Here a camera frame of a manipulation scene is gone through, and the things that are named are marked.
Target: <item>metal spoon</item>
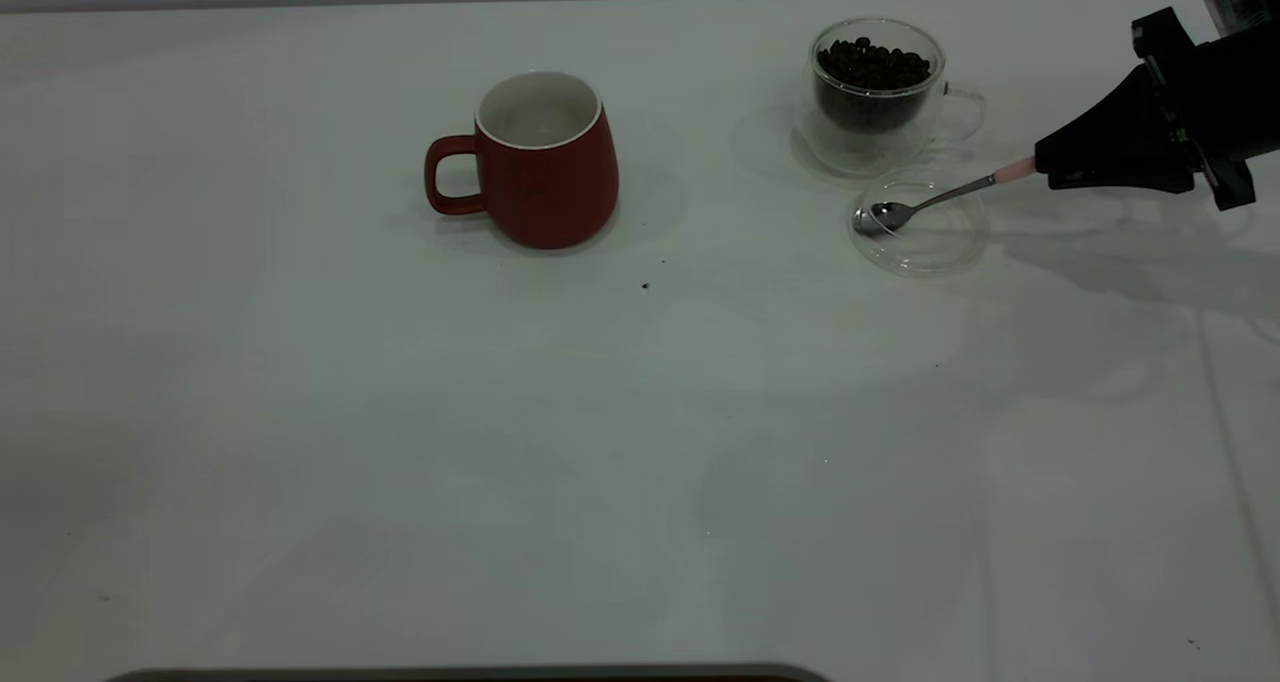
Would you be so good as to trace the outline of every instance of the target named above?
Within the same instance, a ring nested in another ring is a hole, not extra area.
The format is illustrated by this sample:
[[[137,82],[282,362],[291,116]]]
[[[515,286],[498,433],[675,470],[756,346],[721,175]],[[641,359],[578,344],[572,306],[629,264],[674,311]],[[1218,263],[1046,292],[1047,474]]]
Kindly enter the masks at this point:
[[[891,232],[900,230],[901,226],[911,221],[915,212],[920,212],[923,209],[931,209],[934,203],[946,202],[946,200],[955,200],[957,196],[969,194],[973,191],[983,189],[983,187],[1001,186],[1005,182],[1020,180],[1023,177],[1030,175],[1036,171],[1036,159],[1020,159],[1018,163],[1010,164],[1010,166],[1000,168],[997,171],[992,171],[991,175],[982,177],[979,180],[969,182],[968,186],[956,187],[956,189],[947,189],[942,194],[931,196],[931,198],[924,200],[922,203],[910,205],[901,202],[881,202],[873,203],[870,207],[859,207],[858,212],[854,212],[854,230],[859,235],[864,237],[878,237],[887,235]]]

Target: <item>coffee bean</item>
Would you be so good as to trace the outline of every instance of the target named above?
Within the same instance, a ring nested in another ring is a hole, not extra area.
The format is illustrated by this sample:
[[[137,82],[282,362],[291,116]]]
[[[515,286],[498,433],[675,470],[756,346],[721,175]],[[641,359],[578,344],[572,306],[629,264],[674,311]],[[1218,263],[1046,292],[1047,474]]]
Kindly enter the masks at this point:
[[[929,63],[919,54],[879,47],[870,38],[836,40],[819,50],[818,63],[828,75],[864,90],[904,90],[929,77]]]

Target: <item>white tabletop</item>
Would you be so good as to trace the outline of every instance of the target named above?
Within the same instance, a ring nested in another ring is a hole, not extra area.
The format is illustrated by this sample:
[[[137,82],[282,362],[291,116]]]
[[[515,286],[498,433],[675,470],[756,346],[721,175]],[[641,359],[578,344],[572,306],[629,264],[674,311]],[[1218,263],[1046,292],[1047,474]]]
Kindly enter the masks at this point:
[[[901,17],[991,100],[977,177],[1166,4],[1211,38],[1199,0],[0,17],[0,679],[1275,679],[1280,157],[1230,212],[993,189],[983,261],[911,282],[790,138],[813,35]],[[617,138],[571,253],[421,189],[532,67]]]

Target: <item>glass cup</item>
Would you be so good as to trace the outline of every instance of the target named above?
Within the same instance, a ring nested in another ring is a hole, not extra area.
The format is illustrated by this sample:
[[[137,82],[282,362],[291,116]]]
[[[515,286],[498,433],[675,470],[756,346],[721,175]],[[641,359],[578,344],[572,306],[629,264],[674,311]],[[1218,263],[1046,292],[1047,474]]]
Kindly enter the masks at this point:
[[[869,38],[877,47],[919,54],[929,63],[929,75],[910,88],[864,90],[823,70],[818,52],[836,41],[851,44],[858,38]],[[946,64],[937,40],[906,22],[882,17],[837,22],[823,29],[809,47],[796,128],[819,161],[855,177],[876,177],[900,168],[933,139],[968,139],[980,129],[987,101],[978,91],[943,81]],[[960,134],[937,136],[947,95],[973,102],[975,120]]]

